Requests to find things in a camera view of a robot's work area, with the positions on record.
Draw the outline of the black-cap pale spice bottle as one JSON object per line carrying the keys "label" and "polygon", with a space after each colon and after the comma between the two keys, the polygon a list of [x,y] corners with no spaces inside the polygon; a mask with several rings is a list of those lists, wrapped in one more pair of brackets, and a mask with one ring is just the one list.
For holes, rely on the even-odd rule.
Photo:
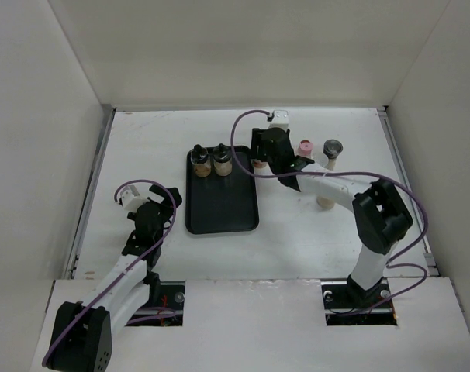
{"label": "black-cap pale spice bottle", "polygon": [[215,172],[221,177],[232,172],[232,155],[228,146],[220,143],[213,149],[213,164]]}

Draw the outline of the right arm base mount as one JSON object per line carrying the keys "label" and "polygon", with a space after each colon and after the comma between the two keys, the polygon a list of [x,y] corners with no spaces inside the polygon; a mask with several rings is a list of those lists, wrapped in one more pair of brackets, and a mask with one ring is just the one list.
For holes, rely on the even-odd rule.
{"label": "right arm base mount", "polygon": [[345,280],[322,281],[321,291],[325,321],[328,326],[396,326],[392,300],[372,308],[390,296],[388,281],[383,279],[366,298],[355,298]]}

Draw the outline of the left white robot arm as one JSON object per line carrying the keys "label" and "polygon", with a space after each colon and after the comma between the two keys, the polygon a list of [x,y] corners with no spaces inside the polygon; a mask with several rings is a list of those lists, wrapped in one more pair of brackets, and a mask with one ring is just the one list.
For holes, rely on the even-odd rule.
{"label": "left white robot arm", "polygon": [[134,224],[115,266],[83,299],[64,302],[57,310],[50,346],[42,365],[54,371],[104,371],[112,355],[112,339],[140,308],[161,300],[161,282],[154,266],[161,245],[176,220],[182,197],[177,188],[150,181],[140,195],[135,181],[119,186],[114,200]]}

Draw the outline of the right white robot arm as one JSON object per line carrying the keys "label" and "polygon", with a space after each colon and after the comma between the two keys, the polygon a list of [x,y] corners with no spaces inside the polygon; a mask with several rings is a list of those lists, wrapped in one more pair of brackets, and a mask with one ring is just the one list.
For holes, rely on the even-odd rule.
{"label": "right white robot arm", "polygon": [[371,303],[392,248],[413,224],[394,183],[381,178],[368,183],[328,173],[314,160],[295,155],[289,131],[278,127],[253,129],[251,152],[256,160],[268,163],[284,186],[330,199],[353,213],[362,246],[347,278],[346,295],[358,307]]}

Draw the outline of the yellow-cap cream bottle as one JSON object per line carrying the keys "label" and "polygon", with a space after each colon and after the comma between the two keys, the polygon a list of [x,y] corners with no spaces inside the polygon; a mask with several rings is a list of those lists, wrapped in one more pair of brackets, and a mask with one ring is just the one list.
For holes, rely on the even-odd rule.
{"label": "yellow-cap cream bottle", "polygon": [[323,198],[318,196],[316,201],[323,210],[331,210],[335,206],[335,202],[329,198]]}

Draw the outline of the black-cap brown spice bottle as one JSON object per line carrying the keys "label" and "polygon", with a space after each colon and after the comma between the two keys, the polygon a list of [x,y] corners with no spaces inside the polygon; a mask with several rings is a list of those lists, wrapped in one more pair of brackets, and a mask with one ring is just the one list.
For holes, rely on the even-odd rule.
{"label": "black-cap brown spice bottle", "polygon": [[192,169],[197,177],[208,177],[211,173],[211,162],[209,152],[200,144],[194,145],[190,151]]}

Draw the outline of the clear-lid blue-label bottle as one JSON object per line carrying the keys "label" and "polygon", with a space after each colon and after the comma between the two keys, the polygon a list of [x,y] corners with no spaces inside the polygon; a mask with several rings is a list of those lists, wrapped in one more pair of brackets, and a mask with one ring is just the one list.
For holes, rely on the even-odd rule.
{"label": "clear-lid blue-label bottle", "polygon": [[328,165],[329,159],[323,153],[314,153],[313,160],[319,164],[321,167],[326,167]]}

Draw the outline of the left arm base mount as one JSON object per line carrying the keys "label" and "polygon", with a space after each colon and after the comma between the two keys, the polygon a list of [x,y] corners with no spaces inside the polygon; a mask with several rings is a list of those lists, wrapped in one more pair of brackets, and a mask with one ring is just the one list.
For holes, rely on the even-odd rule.
{"label": "left arm base mount", "polygon": [[127,326],[182,326],[185,294],[184,281],[161,282],[154,289],[153,297],[135,312]]}

